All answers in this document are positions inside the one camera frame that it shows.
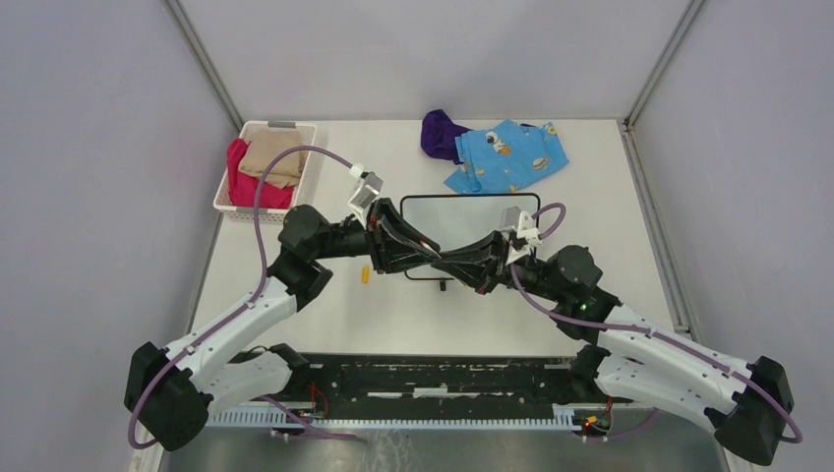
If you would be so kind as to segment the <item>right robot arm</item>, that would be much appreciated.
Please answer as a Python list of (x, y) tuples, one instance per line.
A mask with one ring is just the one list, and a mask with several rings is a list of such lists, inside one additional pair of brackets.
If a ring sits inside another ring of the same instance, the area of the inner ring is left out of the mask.
[(780, 443), (798, 443), (794, 398), (785, 368), (761, 356), (746, 361), (651, 322), (599, 287), (589, 250), (568, 245), (542, 261), (495, 231), (452, 251), (430, 252), (431, 266), (480, 293), (499, 284), (586, 347), (567, 376), (570, 393), (592, 401), (604, 393), (675, 414), (713, 435), (732, 454), (773, 463)]

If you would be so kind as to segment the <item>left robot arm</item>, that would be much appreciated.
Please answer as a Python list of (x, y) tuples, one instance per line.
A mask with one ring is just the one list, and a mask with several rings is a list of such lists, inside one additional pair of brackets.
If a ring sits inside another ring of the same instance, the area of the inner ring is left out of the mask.
[(349, 215), (340, 223), (313, 206), (296, 206), (285, 215), (278, 241), (278, 257), (262, 266), (257, 286), (236, 307), (162, 348), (148, 342), (135, 351), (125, 392), (131, 447), (160, 444), (173, 451), (242, 403), (275, 393), (301, 398), (309, 375), (287, 357), (267, 352), (232, 359), (322, 293), (332, 277), (322, 259), (369, 256), (376, 271), (397, 273), (441, 256), (440, 246), (408, 224), (388, 198), (372, 202), (365, 218)]

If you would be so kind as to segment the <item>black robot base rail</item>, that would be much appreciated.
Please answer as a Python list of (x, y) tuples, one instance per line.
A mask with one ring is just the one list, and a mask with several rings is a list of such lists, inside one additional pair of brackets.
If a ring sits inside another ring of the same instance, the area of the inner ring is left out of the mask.
[(277, 393), (260, 393), (320, 428), (559, 427), (562, 407), (625, 404), (584, 380), (571, 357), (297, 353)]

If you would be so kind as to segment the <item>white marker pen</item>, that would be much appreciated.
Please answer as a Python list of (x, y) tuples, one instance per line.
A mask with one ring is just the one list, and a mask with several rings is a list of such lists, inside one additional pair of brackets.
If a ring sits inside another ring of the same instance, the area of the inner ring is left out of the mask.
[(433, 254), (435, 257), (439, 257), (441, 254), (441, 247), (431, 239), (427, 238), (420, 238), (419, 239), (420, 245), (428, 252)]

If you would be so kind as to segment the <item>white whiteboard black frame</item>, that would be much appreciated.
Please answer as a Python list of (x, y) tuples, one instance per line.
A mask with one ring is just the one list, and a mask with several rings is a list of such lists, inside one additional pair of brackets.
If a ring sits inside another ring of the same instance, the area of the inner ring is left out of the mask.
[(503, 212), (519, 207), (532, 214), (541, 207), (535, 193), (495, 195), (410, 195), (400, 200), (399, 212), (409, 224), (444, 251), (468, 246), (502, 224)]

